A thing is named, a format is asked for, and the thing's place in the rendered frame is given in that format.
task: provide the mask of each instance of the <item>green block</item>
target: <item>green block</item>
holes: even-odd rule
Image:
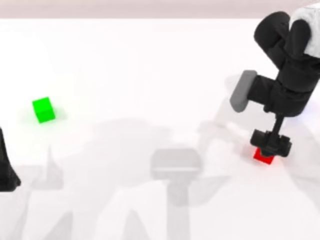
[[[45,123],[56,118],[49,97],[41,98],[32,102],[34,113],[39,123]]]

